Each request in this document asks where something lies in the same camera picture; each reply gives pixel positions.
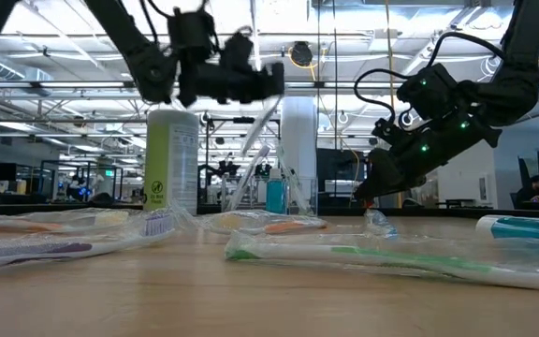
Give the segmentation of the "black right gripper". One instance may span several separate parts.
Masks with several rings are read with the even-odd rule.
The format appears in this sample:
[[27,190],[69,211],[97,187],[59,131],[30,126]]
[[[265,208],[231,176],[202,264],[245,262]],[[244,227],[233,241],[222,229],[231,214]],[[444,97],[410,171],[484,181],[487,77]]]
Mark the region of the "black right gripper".
[[496,147],[501,133],[475,116],[446,118],[436,129],[427,126],[413,131],[380,119],[372,134],[388,143],[389,148],[370,152],[368,178],[357,187],[354,198],[371,200],[421,186],[428,173],[476,143],[483,140]]

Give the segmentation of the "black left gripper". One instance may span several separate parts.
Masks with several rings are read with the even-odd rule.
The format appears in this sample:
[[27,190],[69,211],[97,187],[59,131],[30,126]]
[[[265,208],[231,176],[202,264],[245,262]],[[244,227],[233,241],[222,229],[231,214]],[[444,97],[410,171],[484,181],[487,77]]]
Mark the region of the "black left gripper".
[[270,65],[267,71],[245,68],[228,68],[213,64],[189,66],[179,75],[178,99],[185,106],[193,105],[199,96],[215,99],[221,105],[228,100],[252,103],[270,95],[284,93],[284,64]]

